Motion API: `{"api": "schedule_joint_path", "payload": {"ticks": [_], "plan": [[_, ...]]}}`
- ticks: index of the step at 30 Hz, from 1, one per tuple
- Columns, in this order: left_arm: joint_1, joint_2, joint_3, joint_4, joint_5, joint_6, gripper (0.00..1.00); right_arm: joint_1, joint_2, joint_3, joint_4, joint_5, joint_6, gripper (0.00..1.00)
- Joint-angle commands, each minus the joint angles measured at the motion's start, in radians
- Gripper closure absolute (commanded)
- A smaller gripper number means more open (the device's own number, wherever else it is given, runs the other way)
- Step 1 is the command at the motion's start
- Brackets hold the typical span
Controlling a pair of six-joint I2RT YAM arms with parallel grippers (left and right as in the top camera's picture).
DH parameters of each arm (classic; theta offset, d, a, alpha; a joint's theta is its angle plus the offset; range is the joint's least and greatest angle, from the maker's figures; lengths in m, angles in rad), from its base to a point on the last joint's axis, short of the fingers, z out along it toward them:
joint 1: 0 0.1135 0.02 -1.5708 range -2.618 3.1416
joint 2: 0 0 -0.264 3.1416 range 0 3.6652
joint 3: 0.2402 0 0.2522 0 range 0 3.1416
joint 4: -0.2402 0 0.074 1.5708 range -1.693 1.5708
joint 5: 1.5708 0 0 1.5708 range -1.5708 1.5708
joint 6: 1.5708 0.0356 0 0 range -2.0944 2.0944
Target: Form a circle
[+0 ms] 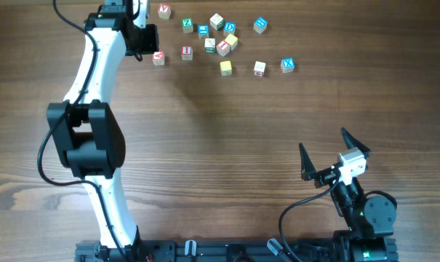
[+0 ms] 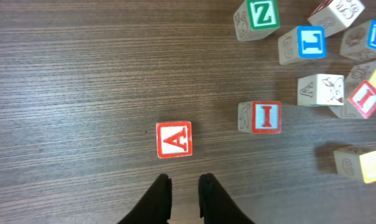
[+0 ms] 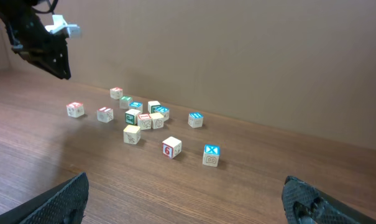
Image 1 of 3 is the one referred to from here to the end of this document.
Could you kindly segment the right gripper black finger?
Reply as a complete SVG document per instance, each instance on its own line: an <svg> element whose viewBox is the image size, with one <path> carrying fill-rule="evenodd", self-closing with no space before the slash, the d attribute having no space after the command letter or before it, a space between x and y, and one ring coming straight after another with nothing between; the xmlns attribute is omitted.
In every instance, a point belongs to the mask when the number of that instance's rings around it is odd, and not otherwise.
<svg viewBox="0 0 440 262"><path fill-rule="evenodd" d="M316 176L316 169L303 143L299 143L299 151L301 160L301 178L304 181L313 180Z"/></svg>
<svg viewBox="0 0 440 262"><path fill-rule="evenodd" d="M347 149L357 148L365 157L369 157L371 150L367 146L352 136L346 128L342 127L340 131Z"/></svg>

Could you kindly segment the red letter A block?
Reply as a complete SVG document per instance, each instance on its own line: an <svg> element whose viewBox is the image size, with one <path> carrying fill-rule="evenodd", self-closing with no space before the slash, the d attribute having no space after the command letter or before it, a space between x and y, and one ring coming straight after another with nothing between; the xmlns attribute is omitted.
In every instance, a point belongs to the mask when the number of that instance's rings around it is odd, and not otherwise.
<svg viewBox="0 0 440 262"><path fill-rule="evenodd" d="M152 55L152 61L155 66L165 65L165 55L163 51L154 52Z"/></svg>

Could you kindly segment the red letter I block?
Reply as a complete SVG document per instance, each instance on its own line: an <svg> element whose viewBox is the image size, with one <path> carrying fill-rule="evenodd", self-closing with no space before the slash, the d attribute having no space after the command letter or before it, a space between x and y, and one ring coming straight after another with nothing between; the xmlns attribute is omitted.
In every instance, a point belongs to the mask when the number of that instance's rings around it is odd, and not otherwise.
<svg viewBox="0 0 440 262"><path fill-rule="evenodd" d="M193 48L191 46L183 46L181 51L182 60L193 59Z"/></svg>

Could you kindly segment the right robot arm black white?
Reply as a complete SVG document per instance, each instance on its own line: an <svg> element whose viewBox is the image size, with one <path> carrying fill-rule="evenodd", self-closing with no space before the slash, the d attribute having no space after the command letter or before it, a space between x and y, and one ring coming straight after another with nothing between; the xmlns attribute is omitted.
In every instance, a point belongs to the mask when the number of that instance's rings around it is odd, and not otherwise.
<svg viewBox="0 0 440 262"><path fill-rule="evenodd" d="M371 150L341 129L347 150L337 162L316 170L303 144L299 145L301 177L316 188L328 186L337 213L347 224L327 239L303 239L293 250L304 261L397 261L396 241L391 238L397 201L384 191L364 192L358 177L368 168Z"/></svg>

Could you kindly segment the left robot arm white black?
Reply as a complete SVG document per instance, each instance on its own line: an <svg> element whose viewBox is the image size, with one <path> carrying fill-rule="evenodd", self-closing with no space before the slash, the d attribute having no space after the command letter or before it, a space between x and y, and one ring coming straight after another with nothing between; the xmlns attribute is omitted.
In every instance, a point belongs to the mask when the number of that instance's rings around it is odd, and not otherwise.
<svg viewBox="0 0 440 262"><path fill-rule="evenodd" d="M148 0L106 1L77 27L85 48L75 81L61 103L47 108L49 131L37 167L47 183L43 155L53 140L62 166L71 170L71 185L87 191L100 228L100 240L76 246L76 261L152 261L127 206L121 182L126 156L124 135L111 110L119 65L125 57L152 55L159 49L157 27L148 24Z"/></svg>

